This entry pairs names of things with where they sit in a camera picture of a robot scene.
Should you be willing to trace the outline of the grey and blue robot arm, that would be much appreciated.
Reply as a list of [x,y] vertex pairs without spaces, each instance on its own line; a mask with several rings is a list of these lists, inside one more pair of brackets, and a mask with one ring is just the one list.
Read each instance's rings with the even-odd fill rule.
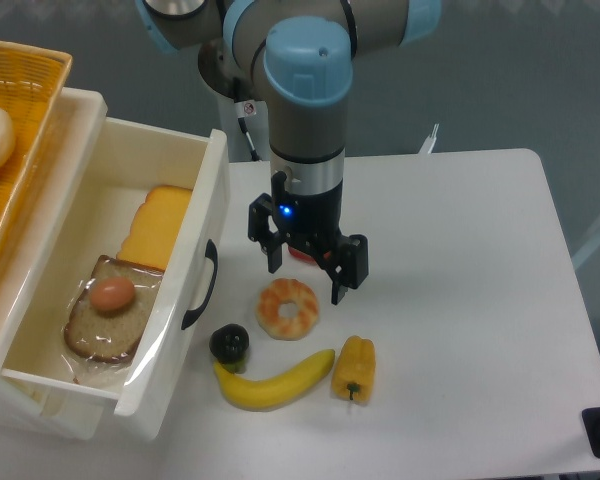
[[367,238],[339,226],[354,59],[431,34],[441,3],[140,1],[137,9],[162,49],[219,41],[265,103],[271,186],[250,205],[248,236],[270,272],[284,246],[312,258],[340,302],[369,272]]

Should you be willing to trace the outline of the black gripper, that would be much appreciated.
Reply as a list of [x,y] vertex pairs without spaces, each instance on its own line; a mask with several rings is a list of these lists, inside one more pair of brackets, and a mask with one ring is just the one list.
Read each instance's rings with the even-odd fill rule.
[[340,229],[343,185],[315,195],[289,191],[287,175],[271,177],[271,192],[249,206],[248,238],[260,245],[267,268],[282,265],[282,246],[310,255],[332,281],[331,304],[338,305],[348,289],[357,289],[369,274],[368,239]]

